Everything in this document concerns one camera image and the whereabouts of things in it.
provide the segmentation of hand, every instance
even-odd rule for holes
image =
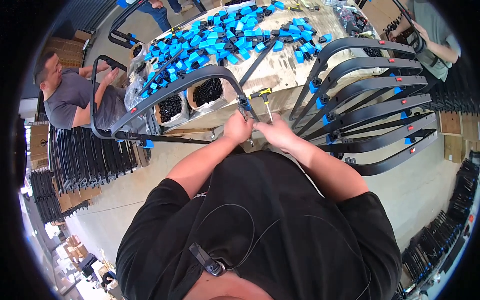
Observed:
[[[270,144],[288,153],[288,149],[301,138],[293,133],[287,122],[279,114],[273,113],[272,119],[272,125],[259,122],[255,123],[253,127],[263,133]]]
[[[102,60],[97,66],[96,69],[98,72],[105,71],[106,69],[110,68],[106,61]]]
[[[119,75],[119,69],[115,68],[110,72],[108,72],[108,74],[103,78],[102,83],[105,85],[110,85],[115,80],[115,78],[117,78],[118,75]]]
[[[152,3],[153,8],[162,8],[163,7],[163,2],[162,1],[155,1]]]
[[[401,32],[398,32],[396,29],[390,31],[388,34],[388,40],[391,42],[396,42],[396,37],[400,35]]]
[[[245,142],[252,134],[253,119],[245,122],[240,111],[235,113],[227,120],[223,128],[223,136],[231,139],[235,146]]]
[[[427,48],[428,48],[428,46],[430,45],[430,38],[428,37],[427,31],[425,30],[425,28],[423,28],[422,26],[420,26],[417,22],[415,22],[413,20],[412,20],[412,24],[413,24],[413,26],[415,26],[415,29],[417,29],[419,31],[420,36],[425,40],[425,43],[427,44]]]

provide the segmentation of screwdriver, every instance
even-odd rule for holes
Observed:
[[[268,95],[271,93],[272,93],[272,88],[267,87],[267,88],[261,89],[256,93],[250,94],[250,96],[248,96],[248,99],[252,100],[253,98],[262,97],[265,105],[267,106],[268,115],[270,116],[270,121],[273,124],[272,112],[270,111],[270,107],[268,106]]]

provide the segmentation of sneaker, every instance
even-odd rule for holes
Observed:
[[[179,14],[186,12],[187,10],[189,10],[192,7],[193,7],[192,4],[185,4],[184,6],[181,7],[181,11],[175,12],[175,15],[178,16]]]

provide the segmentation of corrugated metal wall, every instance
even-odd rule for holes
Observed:
[[[117,6],[116,0],[70,0],[53,25],[53,33],[67,23],[73,30],[93,30]]]

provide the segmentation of jeans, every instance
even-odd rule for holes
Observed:
[[[150,2],[145,1],[145,3],[138,8],[138,10],[151,15],[158,23],[158,27],[160,27],[163,32],[166,32],[172,28],[172,25],[170,25],[170,22],[167,19],[167,9],[165,7],[153,8]]]
[[[179,13],[181,11],[179,0],[168,0],[168,3],[175,13]]]

